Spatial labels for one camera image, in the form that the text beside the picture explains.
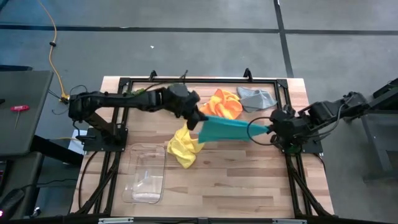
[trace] yellow cable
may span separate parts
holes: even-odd
[[[52,16],[51,16],[50,13],[48,12],[48,10],[45,8],[45,6],[43,5],[42,1],[41,1],[41,0],[37,0],[37,2],[43,7],[45,13],[47,13],[47,15],[49,16],[49,18],[50,18],[50,20],[51,20],[52,25],[54,26],[54,39],[52,40],[52,42],[55,43],[55,41],[57,40],[57,26],[55,26],[55,22],[54,22],[54,20],[52,19]],[[60,74],[58,73],[57,69],[55,68],[54,64],[52,63],[52,52],[53,52],[53,49],[54,49],[54,46],[51,45],[50,53],[49,53],[49,62],[50,62],[50,65],[51,65],[52,69],[54,70],[55,74],[57,74],[57,76],[58,76],[58,81],[59,81],[60,86],[61,86],[61,98],[68,99],[68,98],[69,98],[69,95],[66,94],[65,91],[64,91],[64,89],[63,89],[63,84],[62,84],[61,76],[60,76]]]
[[[57,140],[59,140],[59,139],[69,139],[69,140],[73,140],[73,141],[80,141],[79,139],[69,138],[69,137],[57,138]]]

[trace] screwdriver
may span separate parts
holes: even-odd
[[[17,120],[15,121],[15,127],[14,127],[14,129],[17,129],[17,123],[18,123],[18,119],[19,119],[19,113],[20,113],[21,111],[27,111],[27,110],[29,110],[29,106],[28,106],[28,105],[20,105],[20,106],[12,106],[12,107],[11,107],[11,111],[13,111],[13,112],[18,112]]]

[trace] cloth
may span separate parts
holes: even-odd
[[[239,97],[229,91],[218,89],[203,107],[202,113],[217,115],[223,118],[236,119],[242,113]]]
[[[207,116],[203,127],[199,133],[199,143],[208,141],[218,141],[222,139],[249,141],[247,121],[220,118],[217,116]],[[250,136],[256,136],[268,132],[267,126],[250,124]]]
[[[184,124],[169,141],[167,152],[174,155],[177,161],[187,169],[195,162],[197,158],[195,153],[200,152],[203,146],[204,144],[198,143],[198,139],[191,139],[187,124]]]
[[[250,90],[243,87],[237,87],[236,91],[241,97],[240,102],[243,109],[249,113],[264,110],[274,106],[277,102],[265,90]]]

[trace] concrete floor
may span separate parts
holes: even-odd
[[[279,2],[286,29],[398,30],[395,0]],[[272,0],[43,3],[55,22],[66,26],[278,29]],[[50,21],[36,1],[10,0],[0,12],[1,24],[49,25]],[[0,29],[0,64],[51,70],[47,57],[52,37],[52,31]],[[311,103],[335,100],[349,91],[369,95],[397,77],[398,35],[288,34],[286,38],[294,77],[304,78]],[[68,89],[84,84],[98,90],[105,75],[148,75],[153,69],[164,76],[188,69],[188,75],[240,77],[249,67],[255,77],[287,77],[279,34],[60,31],[53,61]],[[60,93],[55,78],[51,89]],[[65,107],[49,96],[37,134],[50,139],[71,136],[70,119],[66,114],[53,115],[51,109]],[[362,181],[378,165],[361,123],[341,123],[322,144],[335,213],[397,223],[398,184]],[[51,160],[46,166],[64,168]],[[72,169],[63,172],[77,175]],[[65,193],[59,203],[47,201],[46,195],[60,191]],[[39,202],[46,208],[43,215],[67,213],[71,192],[66,187],[43,191]]]

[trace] cable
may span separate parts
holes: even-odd
[[[58,99],[61,100],[61,98],[60,98],[59,96],[57,96],[57,94],[55,94],[53,91],[49,90],[49,93],[50,93],[52,96],[54,96],[54,97],[56,97],[56,98],[58,98]]]
[[[338,111],[337,111],[337,121],[336,121],[335,125],[333,125],[333,127],[332,127],[331,129],[325,131],[324,133],[314,134],[314,135],[311,135],[311,136],[306,136],[306,138],[320,137],[320,136],[322,136],[322,135],[324,135],[324,134],[329,134],[329,133],[331,133],[334,129],[336,129],[337,126],[338,126],[338,123],[339,123],[339,121],[340,121],[341,109],[342,109],[343,106],[344,106],[345,104],[347,104],[353,97],[354,97],[354,96],[351,96],[344,104],[342,104],[342,105],[338,108]]]
[[[61,113],[56,113],[55,111],[54,111],[54,109],[52,109],[51,110],[51,112],[54,114],[54,115],[63,115],[64,113],[66,113],[67,111],[69,110],[69,108],[67,108],[65,111],[62,111]]]
[[[87,163],[86,163],[86,165],[85,165],[85,168],[83,169],[83,172],[81,173],[80,183],[79,183],[79,190],[78,190],[78,199],[77,199],[78,204],[79,204],[79,209],[81,209],[81,186],[82,186],[81,183],[83,183],[83,177],[85,176],[85,173],[86,173],[88,164],[91,162],[91,160],[92,160],[92,159],[94,158],[94,156],[97,154],[97,152],[98,152],[98,151],[95,151],[95,152],[90,156],[90,158],[88,158]]]
[[[57,138],[56,140],[62,140],[62,139],[69,139],[69,140],[72,140],[72,141],[80,141],[77,138],[70,138],[70,137],[60,137],[60,138]]]
[[[270,119],[270,117],[259,117],[259,118],[255,118],[255,119],[253,119],[252,121],[249,122],[248,128],[246,129],[246,132],[247,132],[247,134],[248,134],[248,136],[249,136],[249,139],[252,140],[254,143],[259,144],[259,145],[261,145],[261,146],[275,146],[276,144],[278,144],[279,142],[274,142],[274,143],[269,143],[269,144],[260,143],[260,142],[257,142],[256,140],[254,140],[254,139],[250,136],[249,127],[250,127],[250,125],[251,125],[253,122],[257,121],[258,119]]]
[[[23,190],[23,189],[25,189],[25,188],[27,188],[27,187],[30,187],[30,186],[35,186],[35,185],[47,185],[47,184],[51,184],[51,183],[54,183],[54,182],[64,182],[64,181],[68,181],[68,180],[77,181],[77,179],[52,180],[52,181],[47,182],[47,183],[28,184],[28,185],[25,185],[25,186],[23,186],[23,187],[20,187],[19,189]]]
[[[323,165],[323,170],[326,172],[326,166],[325,166],[325,162],[323,161],[322,157],[319,156],[317,153],[314,153],[314,156],[318,157],[319,160],[321,161],[322,165]]]
[[[183,84],[185,84],[185,77],[187,76],[187,73],[188,73],[188,70],[186,70],[185,73],[182,76],[180,76],[180,78],[178,78],[178,79],[183,81]],[[161,85],[161,84],[166,84],[166,83],[178,83],[178,82],[176,82],[176,81],[164,81],[164,82],[160,82],[160,83],[155,83],[155,84],[152,84],[152,85],[148,86],[144,91],[147,91],[147,90],[149,90],[150,88],[152,88],[154,86]]]
[[[75,87],[73,87],[72,89],[70,89],[69,91],[69,95],[72,95],[72,91],[78,87],[84,87],[86,89],[86,93],[88,92],[87,87],[85,85],[77,85]]]
[[[41,0],[37,0],[37,2],[42,6],[42,8],[44,9],[45,13],[47,13],[47,15],[49,16],[49,18],[50,18],[50,20],[51,20],[51,23],[52,23],[52,25],[53,25],[53,27],[54,27],[54,38],[53,38],[53,40],[50,42],[51,48],[50,48],[50,53],[49,53],[49,62],[50,62],[50,65],[51,65],[53,71],[55,72],[55,74],[57,74],[58,81],[59,81],[60,87],[61,87],[61,93],[62,93],[62,94],[61,94],[61,98],[67,99],[67,98],[69,97],[69,95],[67,95],[67,94],[65,93],[65,91],[64,91],[64,89],[63,89],[63,84],[62,84],[61,76],[60,76],[60,74],[58,73],[57,69],[55,68],[54,64],[52,63],[52,52],[53,52],[53,50],[54,50],[54,47],[56,46],[55,41],[57,40],[57,26],[55,25],[55,22],[54,22],[54,20],[52,19],[52,16],[51,16],[50,13],[48,12],[48,10],[45,8],[45,6],[43,5],[42,1],[41,1]]]
[[[178,79],[183,79],[183,81],[185,82],[185,78],[184,77],[187,75],[187,72],[188,72],[188,70],[186,70],[185,73],[182,76],[180,76],[180,78],[178,78]],[[148,91],[150,88],[152,88],[154,86],[165,84],[165,83],[178,83],[178,82],[177,81],[164,81],[164,82],[160,82],[160,83],[155,83],[155,84],[152,84],[152,85],[148,86],[147,88],[145,88],[144,91],[140,92],[140,94]],[[124,99],[134,98],[136,96],[139,96],[140,94],[131,95],[131,96],[125,96]],[[96,94],[81,95],[81,96],[78,96],[75,100],[80,100],[82,98],[91,97],[91,96],[98,96],[98,95],[96,95]],[[104,97],[119,99],[118,96],[104,96]]]

